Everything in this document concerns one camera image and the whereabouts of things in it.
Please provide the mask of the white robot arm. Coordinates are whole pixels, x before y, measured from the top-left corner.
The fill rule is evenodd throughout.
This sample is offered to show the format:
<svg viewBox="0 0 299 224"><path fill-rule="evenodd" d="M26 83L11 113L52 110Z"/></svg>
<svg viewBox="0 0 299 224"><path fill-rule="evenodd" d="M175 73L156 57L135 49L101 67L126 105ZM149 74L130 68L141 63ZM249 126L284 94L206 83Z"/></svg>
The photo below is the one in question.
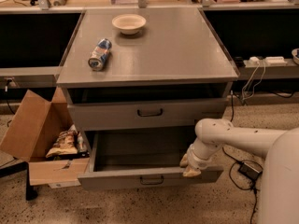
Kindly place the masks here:
<svg viewBox="0 0 299 224"><path fill-rule="evenodd" d="M227 119L202 119L180 161L185 177L200 175L228 145L264 158L257 224L299 224L299 129L239 128Z"/></svg>

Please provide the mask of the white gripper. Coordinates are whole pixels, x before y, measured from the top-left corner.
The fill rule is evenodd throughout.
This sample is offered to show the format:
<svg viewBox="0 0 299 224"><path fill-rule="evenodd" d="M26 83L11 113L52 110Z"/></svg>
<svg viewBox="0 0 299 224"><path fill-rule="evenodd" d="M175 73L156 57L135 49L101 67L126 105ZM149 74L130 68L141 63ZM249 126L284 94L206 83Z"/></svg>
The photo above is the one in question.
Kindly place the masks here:
<svg viewBox="0 0 299 224"><path fill-rule="evenodd" d="M195 140L188 148L187 155L184 154L180 160L180 167L187 167L183 172L184 177L195 177L201 174L211 163L211 157L219 150L215 144L205 144Z"/></svg>

